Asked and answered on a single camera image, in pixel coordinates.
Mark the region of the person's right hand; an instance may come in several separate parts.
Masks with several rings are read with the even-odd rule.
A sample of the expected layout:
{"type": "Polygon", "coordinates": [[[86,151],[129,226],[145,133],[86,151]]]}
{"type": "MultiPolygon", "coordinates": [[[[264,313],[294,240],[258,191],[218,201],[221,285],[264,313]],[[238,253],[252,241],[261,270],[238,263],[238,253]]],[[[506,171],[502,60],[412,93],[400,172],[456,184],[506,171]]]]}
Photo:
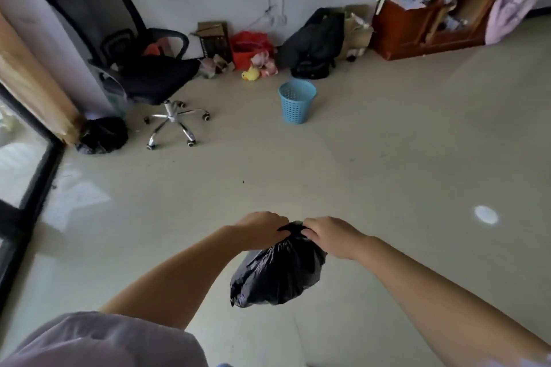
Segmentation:
{"type": "Polygon", "coordinates": [[[326,216],[327,239],[323,251],[339,259],[360,261],[368,236],[342,219],[326,216]]]}

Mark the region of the person's left hand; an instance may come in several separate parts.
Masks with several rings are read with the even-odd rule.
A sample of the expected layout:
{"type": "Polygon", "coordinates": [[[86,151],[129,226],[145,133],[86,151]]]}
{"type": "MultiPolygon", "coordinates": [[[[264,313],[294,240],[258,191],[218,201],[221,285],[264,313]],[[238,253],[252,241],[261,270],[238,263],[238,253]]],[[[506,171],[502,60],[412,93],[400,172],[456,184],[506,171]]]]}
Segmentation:
{"type": "Polygon", "coordinates": [[[232,225],[232,231],[238,246],[242,251],[263,250],[269,248],[287,237],[272,237],[263,231],[263,213],[253,212],[232,225]]]}

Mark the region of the black plastic garbage bag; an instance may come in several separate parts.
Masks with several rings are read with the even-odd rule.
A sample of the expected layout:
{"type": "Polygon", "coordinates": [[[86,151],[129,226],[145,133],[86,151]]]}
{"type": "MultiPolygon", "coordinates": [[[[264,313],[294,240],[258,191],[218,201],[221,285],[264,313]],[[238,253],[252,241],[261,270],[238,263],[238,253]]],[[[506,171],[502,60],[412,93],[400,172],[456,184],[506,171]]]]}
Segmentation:
{"type": "Polygon", "coordinates": [[[232,307],[283,305],[320,280],[327,253],[303,229],[301,221],[291,222],[279,228],[289,233],[283,241],[246,255],[231,278],[232,307]]]}

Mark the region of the person's left forearm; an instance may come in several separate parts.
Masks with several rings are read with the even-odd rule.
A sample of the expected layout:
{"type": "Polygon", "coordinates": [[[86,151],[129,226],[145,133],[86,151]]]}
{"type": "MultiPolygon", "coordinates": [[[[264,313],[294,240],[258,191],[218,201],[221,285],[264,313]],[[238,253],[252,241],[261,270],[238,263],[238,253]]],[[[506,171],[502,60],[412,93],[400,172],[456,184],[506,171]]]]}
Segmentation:
{"type": "Polygon", "coordinates": [[[238,225],[221,227],[140,276],[100,312],[185,329],[219,274],[243,251],[242,234],[238,225]]]}

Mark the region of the blue plastic waste basket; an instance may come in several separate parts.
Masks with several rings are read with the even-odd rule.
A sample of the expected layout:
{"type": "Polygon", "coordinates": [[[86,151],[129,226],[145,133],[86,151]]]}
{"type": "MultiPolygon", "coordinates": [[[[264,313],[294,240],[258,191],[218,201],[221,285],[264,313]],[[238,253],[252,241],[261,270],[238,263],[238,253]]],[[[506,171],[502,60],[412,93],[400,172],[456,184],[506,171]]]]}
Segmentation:
{"type": "Polygon", "coordinates": [[[306,122],[317,89],[308,80],[292,78],[278,89],[283,118],[286,122],[300,125],[306,122]]]}

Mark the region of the red plastic bag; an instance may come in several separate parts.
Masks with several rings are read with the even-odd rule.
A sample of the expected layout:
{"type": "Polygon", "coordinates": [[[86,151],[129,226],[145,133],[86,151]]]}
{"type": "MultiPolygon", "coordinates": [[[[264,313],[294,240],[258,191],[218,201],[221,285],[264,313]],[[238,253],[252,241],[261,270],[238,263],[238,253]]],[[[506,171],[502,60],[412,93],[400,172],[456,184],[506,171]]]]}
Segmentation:
{"type": "Polygon", "coordinates": [[[238,71],[247,71],[251,66],[251,59],[260,52],[274,54],[274,45],[267,33],[241,31],[229,37],[230,50],[235,68],[238,71]]]}

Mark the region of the black backpack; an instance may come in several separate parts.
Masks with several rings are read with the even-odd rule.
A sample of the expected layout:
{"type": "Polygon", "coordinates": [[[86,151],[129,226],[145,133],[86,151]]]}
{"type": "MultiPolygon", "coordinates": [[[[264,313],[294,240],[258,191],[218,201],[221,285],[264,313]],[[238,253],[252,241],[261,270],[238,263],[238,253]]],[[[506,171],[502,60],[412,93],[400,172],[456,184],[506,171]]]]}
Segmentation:
{"type": "Polygon", "coordinates": [[[289,69],[294,78],[319,80],[335,68],[344,39],[345,13],[337,8],[319,8],[290,36],[275,54],[279,69],[289,69]]]}

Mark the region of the brown cardboard box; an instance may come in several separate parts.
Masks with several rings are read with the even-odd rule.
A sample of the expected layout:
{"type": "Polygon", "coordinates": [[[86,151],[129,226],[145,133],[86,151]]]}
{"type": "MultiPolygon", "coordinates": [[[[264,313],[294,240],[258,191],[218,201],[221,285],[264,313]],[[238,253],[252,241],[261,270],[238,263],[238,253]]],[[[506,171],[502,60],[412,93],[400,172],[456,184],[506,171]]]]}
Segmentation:
{"type": "Polygon", "coordinates": [[[198,22],[197,29],[192,35],[199,39],[204,58],[214,58],[218,55],[227,63],[233,62],[226,21],[198,22]]]}

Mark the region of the brown paper bag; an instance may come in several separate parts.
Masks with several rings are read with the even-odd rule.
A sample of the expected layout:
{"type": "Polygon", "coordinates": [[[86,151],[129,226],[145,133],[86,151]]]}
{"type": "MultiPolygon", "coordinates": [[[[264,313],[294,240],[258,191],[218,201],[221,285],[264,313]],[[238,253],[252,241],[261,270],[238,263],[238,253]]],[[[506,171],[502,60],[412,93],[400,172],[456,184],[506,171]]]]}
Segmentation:
{"type": "Polygon", "coordinates": [[[344,40],[338,60],[361,57],[365,54],[374,32],[370,20],[373,9],[369,4],[344,7],[344,40]]]}

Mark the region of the person's lilac shirt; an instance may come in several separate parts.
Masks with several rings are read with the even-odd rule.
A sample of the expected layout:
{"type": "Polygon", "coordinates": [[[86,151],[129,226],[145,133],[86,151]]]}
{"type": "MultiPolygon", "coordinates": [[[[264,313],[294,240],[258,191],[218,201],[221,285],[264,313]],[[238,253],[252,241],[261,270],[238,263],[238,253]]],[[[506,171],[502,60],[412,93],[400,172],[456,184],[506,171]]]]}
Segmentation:
{"type": "Polygon", "coordinates": [[[33,331],[0,367],[208,367],[182,329],[97,311],[63,314],[33,331]]]}

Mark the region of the black mesh office chair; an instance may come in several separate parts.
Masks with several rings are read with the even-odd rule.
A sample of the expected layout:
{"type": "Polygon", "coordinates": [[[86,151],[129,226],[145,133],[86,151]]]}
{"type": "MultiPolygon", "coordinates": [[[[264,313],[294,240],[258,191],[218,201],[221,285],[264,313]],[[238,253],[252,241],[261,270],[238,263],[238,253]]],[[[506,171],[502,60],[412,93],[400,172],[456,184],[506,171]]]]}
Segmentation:
{"type": "Polygon", "coordinates": [[[172,97],[193,80],[200,69],[197,58],[184,59],[189,37],[182,32],[148,28],[132,0],[46,0],[72,27],[86,46],[107,93],[149,106],[164,106],[165,114],[144,117],[162,123],[152,132],[148,150],[156,148],[155,137],[167,124],[180,127],[187,145],[196,137],[181,121],[183,115],[201,113],[204,121],[210,112],[203,108],[186,109],[186,103],[172,97]]]}

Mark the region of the brown wooden cabinet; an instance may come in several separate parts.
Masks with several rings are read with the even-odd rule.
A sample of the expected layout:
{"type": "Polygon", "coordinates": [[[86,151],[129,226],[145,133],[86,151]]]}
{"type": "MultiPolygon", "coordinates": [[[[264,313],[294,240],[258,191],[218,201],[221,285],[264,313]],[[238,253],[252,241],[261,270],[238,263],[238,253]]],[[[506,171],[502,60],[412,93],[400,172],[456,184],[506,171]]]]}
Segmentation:
{"type": "Polygon", "coordinates": [[[400,60],[486,44],[495,0],[385,0],[372,20],[369,47],[400,60]]]}

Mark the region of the black framed glass door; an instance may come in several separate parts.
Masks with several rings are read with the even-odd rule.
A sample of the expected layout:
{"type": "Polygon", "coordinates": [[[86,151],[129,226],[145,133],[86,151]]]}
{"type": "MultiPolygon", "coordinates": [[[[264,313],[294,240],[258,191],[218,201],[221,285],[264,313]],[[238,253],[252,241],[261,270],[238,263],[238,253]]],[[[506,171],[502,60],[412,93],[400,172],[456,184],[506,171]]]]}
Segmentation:
{"type": "Polygon", "coordinates": [[[0,318],[65,144],[0,83],[0,318]]]}

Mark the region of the wooden board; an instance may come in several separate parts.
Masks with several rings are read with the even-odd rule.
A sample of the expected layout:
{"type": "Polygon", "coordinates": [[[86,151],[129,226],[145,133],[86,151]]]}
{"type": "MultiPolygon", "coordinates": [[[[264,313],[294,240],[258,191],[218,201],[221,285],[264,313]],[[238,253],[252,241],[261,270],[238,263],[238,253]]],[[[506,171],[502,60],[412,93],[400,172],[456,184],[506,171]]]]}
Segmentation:
{"type": "Polygon", "coordinates": [[[77,143],[84,116],[2,13],[0,82],[58,139],[68,145],[77,143]]]}

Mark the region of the white wall socket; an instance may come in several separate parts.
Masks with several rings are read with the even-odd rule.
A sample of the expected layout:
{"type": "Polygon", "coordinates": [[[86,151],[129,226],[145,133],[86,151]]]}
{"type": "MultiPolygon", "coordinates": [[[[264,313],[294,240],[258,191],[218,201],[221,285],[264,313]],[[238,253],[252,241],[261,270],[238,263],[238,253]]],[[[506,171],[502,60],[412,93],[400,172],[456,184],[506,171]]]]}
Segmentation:
{"type": "Polygon", "coordinates": [[[270,5],[268,9],[264,11],[264,16],[268,20],[270,27],[285,27],[287,25],[287,16],[283,10],[281,12],[276,9],[276,4],[270,5]]]}

